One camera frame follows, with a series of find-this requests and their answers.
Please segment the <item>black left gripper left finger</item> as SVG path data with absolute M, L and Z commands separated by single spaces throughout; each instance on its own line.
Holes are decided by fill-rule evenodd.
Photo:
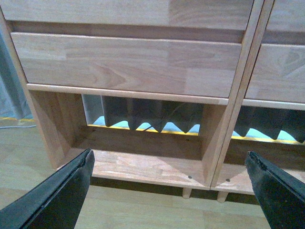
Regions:
M 94 167 L 86 149 L 0 211 L 2 229 L 72 229 L 86 198 Z

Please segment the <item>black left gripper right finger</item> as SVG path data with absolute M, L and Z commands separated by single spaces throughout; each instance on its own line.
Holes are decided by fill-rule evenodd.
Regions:
M 272 229 L 305 227 L 305 184 L 254 151 L 245 165 L 254 195 Z

